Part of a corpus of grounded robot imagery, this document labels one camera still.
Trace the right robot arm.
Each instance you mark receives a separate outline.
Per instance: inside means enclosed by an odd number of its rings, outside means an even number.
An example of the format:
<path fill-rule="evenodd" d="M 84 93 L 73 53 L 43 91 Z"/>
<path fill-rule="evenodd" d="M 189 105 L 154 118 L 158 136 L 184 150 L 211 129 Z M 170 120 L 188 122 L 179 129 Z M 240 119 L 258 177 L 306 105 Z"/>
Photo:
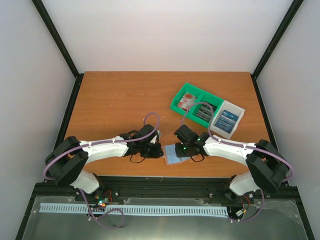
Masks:
<path fill-rule="evenodd" d="M 246 166 L 248 171 L 231 177 L 227 185 L 227 190 L 237 196 L 257 190 L 274 194 L 282 182 L 288 180 L 288 174 L 294 173 L 292 166 L 267 140 L 238 142 L 220 138 L 210 131 L 198 135 L 185 124 L 174 135 L 179 140 L 175 144 L 178 158 L 193 160 L 201 156 L 203 161 L 206 157 L 220 157 Z"/>

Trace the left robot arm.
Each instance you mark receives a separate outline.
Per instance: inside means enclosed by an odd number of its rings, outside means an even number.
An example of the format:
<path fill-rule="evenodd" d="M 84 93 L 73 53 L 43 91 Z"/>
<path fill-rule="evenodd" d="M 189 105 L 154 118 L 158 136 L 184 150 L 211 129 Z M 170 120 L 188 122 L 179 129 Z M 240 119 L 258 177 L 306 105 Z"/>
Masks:
<path fill-rule="evenodd" d="M 80 141 L 75 136 L 63 140 L 45 159 L 44 175 L 58 187 L 72 186 L 86 193 L 92 201 L 104 195 L 104 186 L 96 174 L 84 167 L 95 161 L 113 157 L 158 159 L 164 155 L 159 142 L 161 132 L 150 124 L 110 139 Z"/>

